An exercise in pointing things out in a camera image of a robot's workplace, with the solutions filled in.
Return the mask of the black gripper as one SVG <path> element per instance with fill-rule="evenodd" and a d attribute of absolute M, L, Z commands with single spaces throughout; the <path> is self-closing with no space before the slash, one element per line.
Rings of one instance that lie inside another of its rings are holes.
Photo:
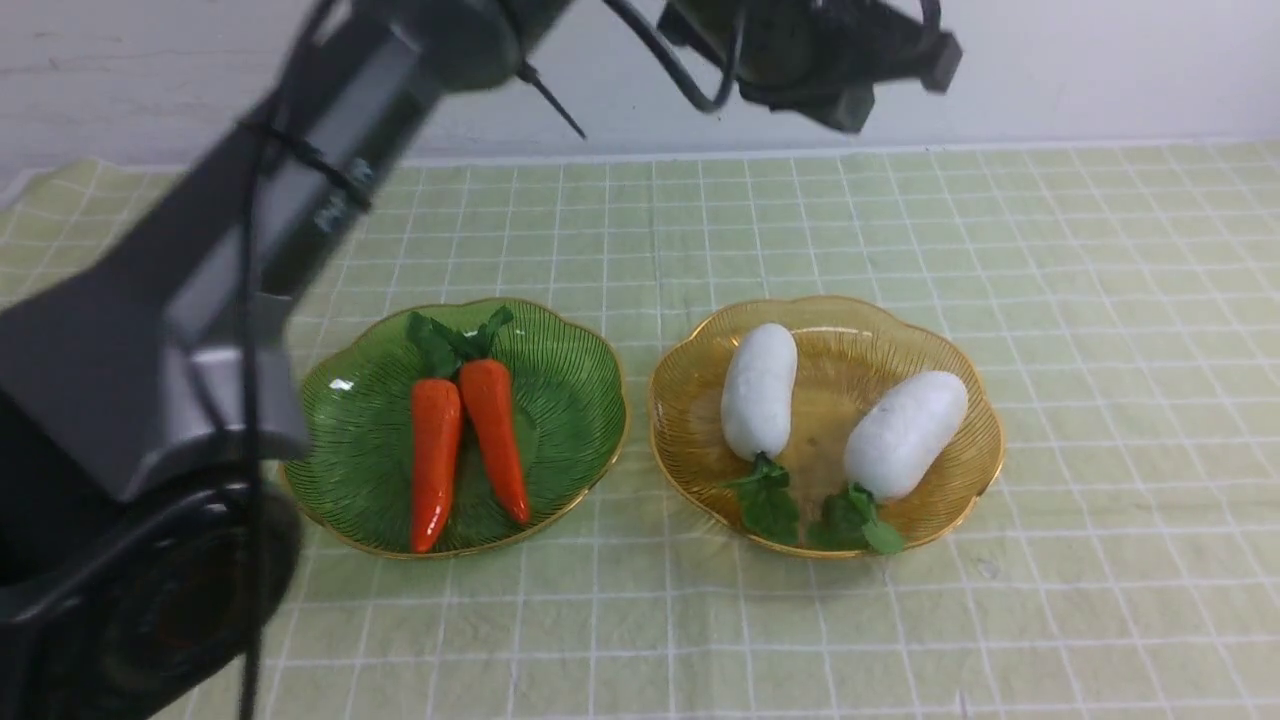
<path fill-rule="evenodd" d="M 941 5 L 915 18 L 887 1 L 753 1 L 739 95 L 769 111 L 791 111 L 842 135 L 863 131 L 879 85 L 915 81 L 946 94 L 963 59 L 941 26 Z"/>

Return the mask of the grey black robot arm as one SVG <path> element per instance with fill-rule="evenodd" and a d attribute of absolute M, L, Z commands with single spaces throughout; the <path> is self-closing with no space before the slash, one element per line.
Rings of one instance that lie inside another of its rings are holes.
<path fill-rule="evenodd" d="M 434 106 L 532 79 L 566 1 L 312 5 L 269 91 L 88 268 L 3 311 L 3 716 L 148 719 L 300 561 L 285 324 Z"/>

